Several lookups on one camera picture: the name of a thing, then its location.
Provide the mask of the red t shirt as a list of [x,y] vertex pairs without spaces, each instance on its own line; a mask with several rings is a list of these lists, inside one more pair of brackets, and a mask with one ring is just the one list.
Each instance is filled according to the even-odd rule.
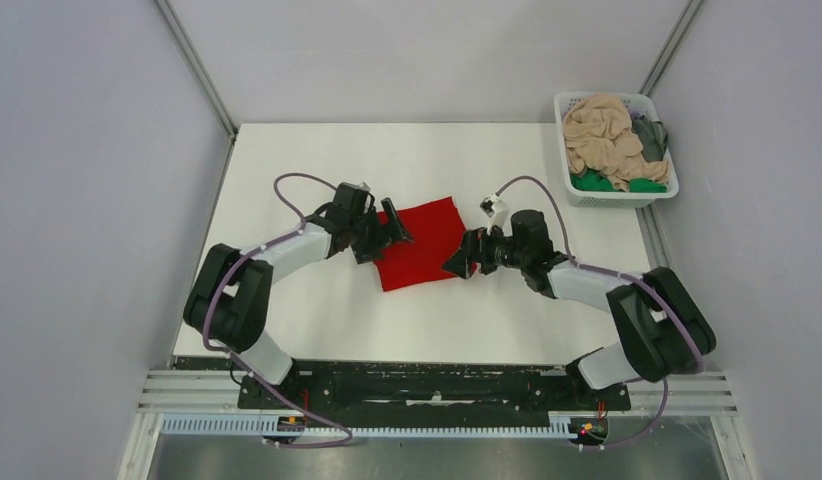
[[397,211],[411,243],[398,242],[375,261],[382,290],[390,292],[422,283],[457,278],[443,264],[459,249],[467,230],[449,196]]

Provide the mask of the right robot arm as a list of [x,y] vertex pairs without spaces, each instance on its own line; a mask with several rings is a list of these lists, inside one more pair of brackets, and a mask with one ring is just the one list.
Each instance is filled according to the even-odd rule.
[[442,267],[462,279],[516,269],[535,293],[611,315],[617,342],[566,367],[564,392],[572,405],[589,408],[606,388],[629,380],[655,383],[696,372],[716,349],[713,329],[673,270],[631,275],[576,265],[555,250],[542,212],[518,211],[510,223],[509,234],[496,225],[466,231]]

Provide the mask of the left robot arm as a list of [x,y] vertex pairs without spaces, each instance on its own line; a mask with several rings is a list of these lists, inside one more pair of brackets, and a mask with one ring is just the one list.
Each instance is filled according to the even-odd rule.
[[279,237],[247,249],[212,246],[202,262],[182,318],[210,351],[227,353],[260,382],[277,407],[293,405],[301,381],[293,358],[266,330],[273,286],[298,270],[350,249],[357,263],[413,237],[392,201],[377,201],[368,186],[341,183],[333,198]]

